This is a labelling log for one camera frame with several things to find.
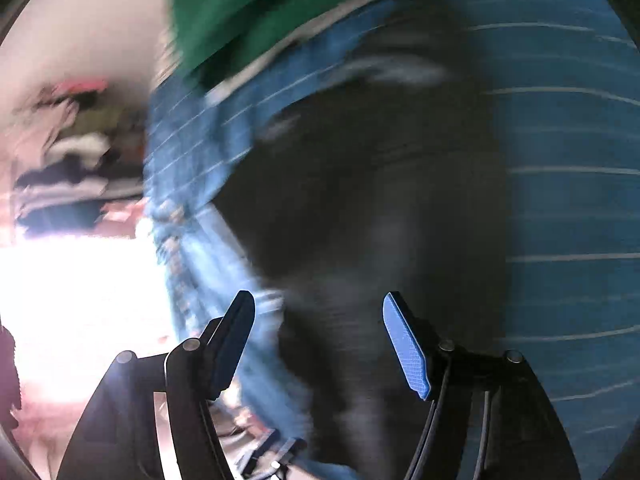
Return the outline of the pile of folded clothes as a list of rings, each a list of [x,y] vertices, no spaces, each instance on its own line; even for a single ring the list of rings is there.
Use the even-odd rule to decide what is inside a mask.
[[[133,238],[143,208],[146,113],[106,81],[62,81],[1,124],[1,236]]]

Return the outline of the black leather jacket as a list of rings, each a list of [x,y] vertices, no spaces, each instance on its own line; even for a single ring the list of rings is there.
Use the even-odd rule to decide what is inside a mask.
[[[276,355],[303,386],[312,456],[366,479],[404,475],[426,415],[384,296],[473,350],[501,332],[506,170],[479,56],[446,0],[398,0],[214,199],[282,295]]]

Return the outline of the blue striped bed sheet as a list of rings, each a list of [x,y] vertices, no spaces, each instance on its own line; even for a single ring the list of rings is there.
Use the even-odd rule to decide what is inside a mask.
[[[488,356],[518,350],[558,414],[574,460],[543,445],[517,479],[612,474],[639,432],[639,52],[608,0],[446,0],[480,48],[506,170],[506,289]],[[308,442],[322,479],[365,479],[311,454],[303,386],[276,355],[280,292],[253,271],[214,199],[259,133],[322,90],[398,0],[375,0],[291,44],[231,93],[180,68],[171,22],[152,92],[144,195],[179,338],[241,289],[256,321],[238,369],[241,402]]]

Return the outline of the green grey garment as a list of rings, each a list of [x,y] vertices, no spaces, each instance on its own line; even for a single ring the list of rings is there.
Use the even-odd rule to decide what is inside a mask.
[[[231,93],[291,44],[375,0],[170,0],[182,72]]]

